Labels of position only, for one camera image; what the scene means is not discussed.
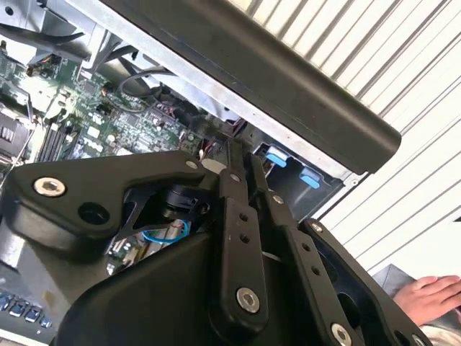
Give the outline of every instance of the black cable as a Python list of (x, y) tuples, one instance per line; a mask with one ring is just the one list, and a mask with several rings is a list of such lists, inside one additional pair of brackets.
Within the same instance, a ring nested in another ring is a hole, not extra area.
[[(125, 58), (119, 58), (118, 61), (122, 64), (123, 68), (125, 70), (127, 70), (128, 74), (130, 76), (133, 76), (135, 74), (137, 74), (137, 71), (135, 70), (135, 67), (133, 66), (133, 64), (131, 62), (129, 62), (127, 59)], [(139, 84), (139, 86), (141, 88), (143, 88), (144, 90), (150, 90), (148, 84), (146, 83), (146, 81), (144, 81), (143, 79), (139, 78), (139, 79), (136, 79), (136, 82)]]
[(34, 107), (32, 106), (32, 100), (30, 99), (30, 94), (27, 94), (27, 116), (31, 123), (34, 122)]
[(147, 106), (147, 107), (144, 107), (142, 110), (131, 110), (129, 108), (126, 108), (125, 106), (122, 106), (118, 103), (116, 103), (116, 101), (114, 101), (113, 99), (110, 98), (110, 96), (108, 94), (106, 94), (104, 96), (106, 98), (106, 100), (116, 109), (116, 110), (119, 110), (120, 112), (125, 112), (125, 113), (129, 113), (129, 114), (134, 114), (134, 115), (137, 115), (137, 114), (142, 114), (144, 112), (147, 112), (148, 110), (150, 110), (151, 108), (154, 107), (155, 104), (152, 104), (150, 106)]
[(87, 53), (82, 55), (82, 52), (64, 45), (85, 35), (83, 32), (67, 36), (53, 36), (0, 23), (0, 35), (78, 63), (88, 58)]
[(108, 63), (109, 61), (121, 58), (123, 56), (126, 56), (127, 54), (131, 54), (137, 51), (138, 50), (134, 48), (132, 45), (126, 45), (125, 47), (118, 48), (117, 50), (111, 52), (104, 62)]
[(121, 91), (122, 93), (124, 93), (124, 94), (126, 94), (128, 96), (136, 97), (138, 99), (142, 99), (142, 98), (145, 98), (145, 97), (152, 97), (153, 93), (152, 93), (151, 90), (149, 90), (149, 92), (145, 92), (145, 93), (142, 93), (142, 94), (134, 94), (132, 92), (129, 92), (129, 91), (125, 90), (125, 85), (129, 81), (135, 81), (136, 79), (140, 79), (140, 78), (143, 78), (143, 77), (146, 77), (146, 76), (151, 76), (153, 74), (163, 74), (163, 75), (167, 75), (167, 76), (175, 76), (175, 74), (173, 74), (172, 72), (166, 70), (164, 67), (153, 67), (153, 68), (143, 70), (143, 71), (141, 71), (141, 72), (139, 72), (137, 74), (133, 74), (132, 76), (129, 76), (129, 77), (125, 78), (124, 80), (122, 80), (120, 82), (120, 84), (118, 86), (118, 89), (119, 89), (119, 91)]
[(112, 45), (112, 47), (105, 53), (105, 56), (102, 57), (102, 59), (97, 62), (95, 61), (94, 62), (94, 66), (91, 67), (91, 68), (88, 68), (86, 69), (90, 74), (93, 74), (94, 72), (97, 72), (99, 70), (99, 68), (101, 67), (101, 65), (103, 63), (106, 63), (107, 62), (107, 59), (108, 57), (110, 56), (110, 54), (114, 51), (114, 49), (119, 45), (120, 43), (119, 42), (116, 42), (114, 45)]

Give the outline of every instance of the black plastic bracket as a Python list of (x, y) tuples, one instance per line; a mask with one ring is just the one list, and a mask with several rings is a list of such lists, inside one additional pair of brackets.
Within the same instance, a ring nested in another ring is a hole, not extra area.
[(230, 143), (229, 166), (220, 173), (217, 217), (217, 285), (212, 291), (210, 319), (230, 342), (248, 342), (267, 325), (269, 308), (259, 239), (258, 216), (248, 205), (241, 147)]
[(336, 238), (314, 219), (300, 224), (304, 235), (313, 239), (322, 254), (325, 267), (336, 293), (341, 296), (343, 309), (354, 328), (360, 327), (366, 345), (413, 345), (416, 335), (425, 345), (429, 339), (392, 301), (385, 291), (367, 274)]
[[(19, 236), (65, 257), (95, 260), (126, 220), (123, 204), (130, 188), (148, 186), (147, 198), (173, 183), (198, 185), (206, 173), (183, 151), (25, 165), (14, 169), (5, 183), (3, 222)], [(34, 183), (43, 177), (58, 179), (65, 193), (54, 198), (37, 193)]]
[(290, 272), (291, 285), (299, 301), (300, 328), (306, 335), (315, 335), (322, 345), (335, 345), (331, 326), (340, 324), (348, 332), (353, 345), (363, 341), (349, 325), (336, 293), (317, 253), (313, 240), (297, 230), (290, 209), (275, 192), (269, 191), (261, 164), (247, 157), (251, 164), (253, 203), (265, 210), (261, 219), (263, 250), (278, 256)]

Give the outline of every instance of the black metal arm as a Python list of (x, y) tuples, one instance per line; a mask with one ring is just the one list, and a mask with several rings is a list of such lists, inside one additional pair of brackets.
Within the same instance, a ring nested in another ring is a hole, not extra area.
[[(56, 346), (430, 345), (324, 226), (296, 224), (234, 142), (221, 172), (179, 151), (19, 167), (1, 207), (52, 278), (34, 293), (51, 311), (61, 296), (72, 305)], [(85, 279), (114, 238), (175, 218), (193, 221), (191, 235)], [(63, 272), (81, 275), (79, 293), (58, 290)]]

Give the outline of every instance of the corrugated metal wall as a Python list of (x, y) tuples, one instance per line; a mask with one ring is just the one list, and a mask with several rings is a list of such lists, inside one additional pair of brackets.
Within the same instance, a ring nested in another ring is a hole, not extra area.
[(232, 2), (403, 134), (322, 219), (365, 269), (461, 216), (461, 1)]

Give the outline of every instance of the metal rivet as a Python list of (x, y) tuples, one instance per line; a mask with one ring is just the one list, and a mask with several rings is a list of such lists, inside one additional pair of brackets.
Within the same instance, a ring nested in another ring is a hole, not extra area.
[(60, 197), (64, 195), (66, 186), (60, 180), (51, 177), (44, 177), (35, 180), (34, 190), (42, 196)]
[(236, 182), (240, 182), (240, 178), (237, 177), (235, 174), (231, 174), (230, 177), (235, 180)]
[(186, 165), (189, 166), (192, 169), (197, 169), (199, 168), (195, 162), (192, 161), (186, 161)]
[(243, 310), (250, 314), (255, 314), (259, 310), (259, 298), (249, 288), (242, 287), (237, 290), (237, 302)]
[(423, 340), (421, 340), (421, 338), (418, 335), (413, 334), (411, 336), (413, 337), (413, 340), (418, 346), (426, 346), (426, 344), (423, 342)]
[(311, 226), (314, 229), (314, 231), (316, 231), (318, 233), (323, 232), (322, 226), (320, 226), (319, 224), (312, 222)]
[(333, 323), (331, 325), (331, 332), (334, 338), (339, 342), (341, 346), (351, 346), (352, 339), (346, 329), (340, 324)]
[(274, 198), (274, 201), (276, 201), (279, 204), (283, 204), (283, 199), (280, 196), (274, 195), (272, 196)]

